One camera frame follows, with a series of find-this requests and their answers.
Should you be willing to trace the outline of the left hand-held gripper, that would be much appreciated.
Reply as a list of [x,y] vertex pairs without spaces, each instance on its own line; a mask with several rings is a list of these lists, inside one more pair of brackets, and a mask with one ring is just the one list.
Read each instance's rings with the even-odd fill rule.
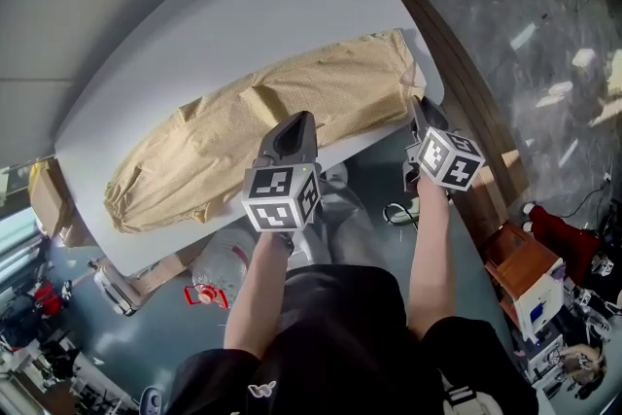
[[314,115],[298,112],[262,139],[245,170],[242,205],[257,232],[296,232],[314,221],[320,202]]

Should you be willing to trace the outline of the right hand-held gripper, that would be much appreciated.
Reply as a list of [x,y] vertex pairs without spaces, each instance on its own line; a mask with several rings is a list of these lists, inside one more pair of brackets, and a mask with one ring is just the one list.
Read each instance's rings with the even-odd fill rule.
[[413,96],[412,108],[411,132],[414,137],[423,138],[416,138],[405,149],[408,162],[418,164],[420,170],[439,186],[449,190],[468,190],[485,163],[477,144],[441,130],[449,128],[449,120],[442,108],[428,97]]

